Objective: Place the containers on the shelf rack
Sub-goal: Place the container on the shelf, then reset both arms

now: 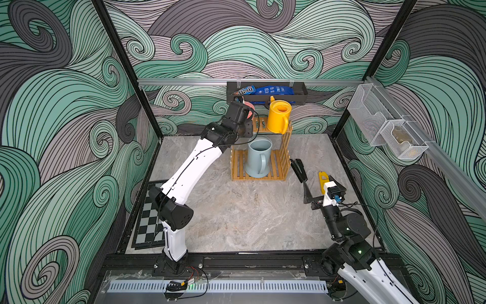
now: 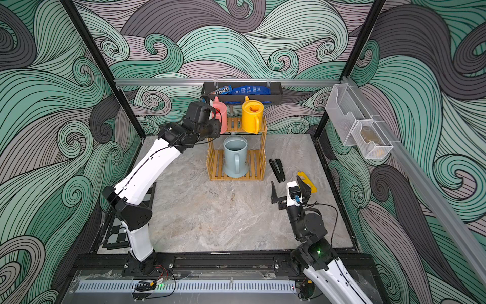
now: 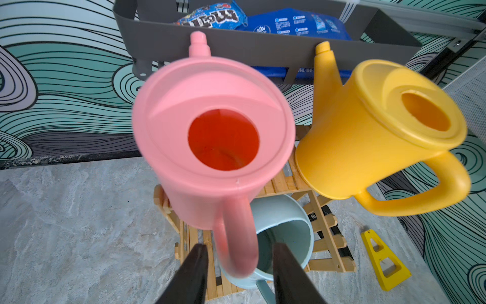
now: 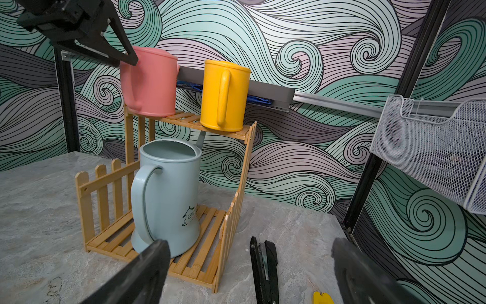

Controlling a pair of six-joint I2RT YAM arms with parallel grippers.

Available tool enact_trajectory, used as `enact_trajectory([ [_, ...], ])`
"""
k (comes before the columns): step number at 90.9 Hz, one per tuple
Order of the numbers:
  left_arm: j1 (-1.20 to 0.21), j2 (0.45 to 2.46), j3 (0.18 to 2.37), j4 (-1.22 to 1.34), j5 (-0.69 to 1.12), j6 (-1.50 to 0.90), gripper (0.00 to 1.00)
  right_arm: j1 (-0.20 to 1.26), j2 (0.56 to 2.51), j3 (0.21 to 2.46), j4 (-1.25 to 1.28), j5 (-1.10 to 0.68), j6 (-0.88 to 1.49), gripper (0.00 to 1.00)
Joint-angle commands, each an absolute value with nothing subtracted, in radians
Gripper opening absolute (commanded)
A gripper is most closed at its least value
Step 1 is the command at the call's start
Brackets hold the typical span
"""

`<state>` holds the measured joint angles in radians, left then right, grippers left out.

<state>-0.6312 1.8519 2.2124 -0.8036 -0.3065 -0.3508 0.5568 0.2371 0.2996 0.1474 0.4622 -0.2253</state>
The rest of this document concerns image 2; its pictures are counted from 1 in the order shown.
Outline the light blue watering can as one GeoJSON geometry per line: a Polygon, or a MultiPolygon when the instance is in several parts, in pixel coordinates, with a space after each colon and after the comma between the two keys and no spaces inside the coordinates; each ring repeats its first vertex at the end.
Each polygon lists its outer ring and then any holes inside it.
{"type": "Polygon", "coordinates": [[[234,179],[248,173],[248,142],[242,136],[229,136],[224,140],[224,173],[234,179]]]}

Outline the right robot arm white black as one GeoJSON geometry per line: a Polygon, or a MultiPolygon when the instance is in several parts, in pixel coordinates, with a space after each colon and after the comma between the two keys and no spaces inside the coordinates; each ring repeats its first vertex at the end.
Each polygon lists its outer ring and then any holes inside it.
{"type": "Polygon", "coordinates": [[[349,274],[330,242],[321,211],[309,204],[311,188],[296,177],[279,197],[272,184],[271,202],[285,210],[295,239],[301,244],[291,252],[297,273],[310,279],[330,303],[372,303],[349,274]]]}

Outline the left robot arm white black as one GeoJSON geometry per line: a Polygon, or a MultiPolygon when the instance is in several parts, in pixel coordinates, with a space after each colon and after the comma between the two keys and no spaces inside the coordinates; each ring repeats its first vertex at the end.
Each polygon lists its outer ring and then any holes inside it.
{"type": "Polygon", "coordinates": [[[149,237],[150,208],[141,205],[148,189],[163,171],[186,149],[215,139],[221,133],[221,111],[205,102],[192,102],[179,122],[165,124],[152,148],[132,171],[116,186],[102,191],[109,206],[117,213],[127,230],[130,254],[138,262],[146,263],[154,256],[149,237]]]}

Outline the yellow watering can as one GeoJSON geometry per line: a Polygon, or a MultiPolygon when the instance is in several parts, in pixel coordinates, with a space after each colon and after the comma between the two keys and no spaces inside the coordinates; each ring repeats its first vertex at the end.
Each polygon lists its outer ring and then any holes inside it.
{"type": "Polygon", "coordinates": [[[263,123],[264,105],[257,100],[245,97],[242,105],[241,127],[246,133],[258,134],[263,123]]]}

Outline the pink watering can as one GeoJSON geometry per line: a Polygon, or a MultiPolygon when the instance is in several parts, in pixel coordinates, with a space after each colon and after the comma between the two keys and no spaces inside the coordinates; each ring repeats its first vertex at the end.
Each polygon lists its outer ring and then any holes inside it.
{"type": "Polygon", "coordinates": [[[216,109],[216,118],[221,122],[220,134],[224,134],[228,130],[227,106],[215,96],[211,104],[216,109]]]}

